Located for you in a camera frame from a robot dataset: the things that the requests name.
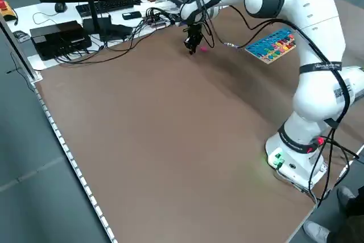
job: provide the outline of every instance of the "black box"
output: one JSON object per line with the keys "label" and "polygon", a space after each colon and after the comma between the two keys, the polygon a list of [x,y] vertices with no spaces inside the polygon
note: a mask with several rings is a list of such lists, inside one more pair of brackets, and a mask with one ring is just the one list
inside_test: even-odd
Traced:
{"label": "black box", "polygon": [[70,21],[30,30],[33,45],[43,61],[85,50],[91,39],[77,21]]}

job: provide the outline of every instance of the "person's foot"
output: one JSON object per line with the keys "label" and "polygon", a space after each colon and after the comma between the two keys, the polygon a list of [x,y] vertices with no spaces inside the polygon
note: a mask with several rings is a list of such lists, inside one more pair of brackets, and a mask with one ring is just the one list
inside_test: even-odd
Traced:
{"label": "person's foot", "polygon": [[303,230],[316,243],[326,243],[330,233],[325,227],[309,220],[303,224]]}
{"label": "person's foot", "polygon": [[340,186],[337,189],[337,198],[339,199],[339,203],[343,208],[346,208],[350,199],[355,199],[354,194],[345,186]]}

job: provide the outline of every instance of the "brown table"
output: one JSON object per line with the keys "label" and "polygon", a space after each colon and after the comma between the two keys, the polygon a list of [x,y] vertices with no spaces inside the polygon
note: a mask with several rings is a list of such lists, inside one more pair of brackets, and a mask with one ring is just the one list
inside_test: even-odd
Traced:
{"label": "brown table", "polygon": [[[225,40],[251,36],[232,9],[214,24]],[[360,63],[352,35],[346,56]],[[37,87],[118,242],[283,242],[313,206],[273,176],[264,152],[292,112],[297,52],[271,65],[220,44],[190,56],[184,38],[167,28],[114,61],[47,69]],[[363,107],[337,136],[353,150],[364,142]],[[333,177],[341,169],[336,154]]]}

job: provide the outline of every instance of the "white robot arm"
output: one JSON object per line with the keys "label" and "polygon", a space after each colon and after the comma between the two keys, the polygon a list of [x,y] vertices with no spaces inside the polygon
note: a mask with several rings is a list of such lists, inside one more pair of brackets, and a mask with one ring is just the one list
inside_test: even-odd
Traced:
{"label": "white robot arm", "polygon": [[300,35],[295,35],[300,56],[299,84],[293,98],[294,112],[268,139],[269,165],[301,188],[313,187],[326,172],[319,157],[320,135],[344,109],[344,92],[335,78],[337,71],[349,91],[350,105],[364,97],[364,70],[342,67],[345,39],[334,0],[187,0],[181,7],[182,20],[193,23],[204,8],[244,3],[255,18],[282,18],[300,29],[330,61],[322,63],[318,54]]}

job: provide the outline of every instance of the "red button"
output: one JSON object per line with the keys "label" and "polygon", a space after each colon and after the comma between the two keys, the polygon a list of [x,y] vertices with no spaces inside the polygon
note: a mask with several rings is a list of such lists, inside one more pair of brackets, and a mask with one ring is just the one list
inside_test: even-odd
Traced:
{"label": "red button", "polygon": [[317,142],[318,142],[318,143],[319,143],[319,145],[321,146],[321,145],[323,145],[323,144],[324,144],[325,140],[324,140],[324,138],[318,137],[318,138],[317,138]]}
{"label": "red button", "polygon": [[0,9],[1,10],[6,10],[6,4],[4,0],[0,0]]}

